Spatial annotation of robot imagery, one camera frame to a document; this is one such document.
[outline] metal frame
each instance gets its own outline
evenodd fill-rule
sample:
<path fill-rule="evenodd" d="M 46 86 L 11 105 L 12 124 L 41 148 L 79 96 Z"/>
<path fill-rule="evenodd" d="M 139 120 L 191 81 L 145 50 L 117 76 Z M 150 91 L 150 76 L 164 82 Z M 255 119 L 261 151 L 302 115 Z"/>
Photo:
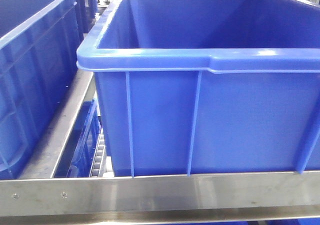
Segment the metal frame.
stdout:
<path fill-rule="evenodd" d="M 320 217 L 320 171 L 53 178 L 79 109 L 94 92 L 93 74 L 79 70 L 21 179 L 0 180 L 0 224 L 170 224 Z"/>
<path fill-rule="evenodd" d="M 78 70 L 66 99 L 60 103 L 21 179 L 53 178 L 84 101 L 92 100 L 96 87 L 93 72 Z"/>

